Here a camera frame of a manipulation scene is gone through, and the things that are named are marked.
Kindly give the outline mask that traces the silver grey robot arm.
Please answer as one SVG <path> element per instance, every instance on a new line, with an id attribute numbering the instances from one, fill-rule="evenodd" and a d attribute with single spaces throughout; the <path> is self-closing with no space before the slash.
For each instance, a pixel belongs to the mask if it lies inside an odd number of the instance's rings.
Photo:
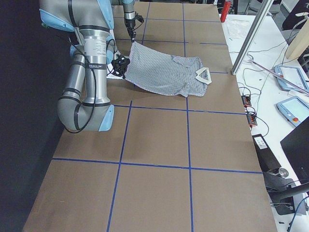
<path id="1" fill-rule="evenodd" d="M 107 96 L 108 64 L 116 57 L 112 6 L 123 5 L 133 19 L 134 1 L 42 0 L 41 21 L 48 27 L 74 32 L 69 77 L 58 99 L 58 117 L 67 130 L 108 131 L 114 106 Z"/>
<path id="2" fill-rule="evenodd" d="M 122 0 L 123 10 L 124 10 L 124 22 L 125 27 L 130 36 L 131 42 L 135 42 L 136 32 L 135 32 L 135 11 L 134 11 L 134 0 Z"/>

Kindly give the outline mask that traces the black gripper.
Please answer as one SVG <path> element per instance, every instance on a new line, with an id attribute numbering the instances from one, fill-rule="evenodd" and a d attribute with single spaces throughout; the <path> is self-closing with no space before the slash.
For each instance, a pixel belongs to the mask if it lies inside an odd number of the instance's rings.
<path id="1" fill-rule="evenodd" d="M 112 74 L 115 76 L 125 76 L 129 64 L 130 59 L 126 58 L 123 55 L 117 55 L 117 59 L 112 61 Z"/>
<path id="2" fill-rule="evenodd" d="M 134 43 L 136 39 L 135 25 L 135 19 L 125 19 L 125 26 L 132 43 Z"/>

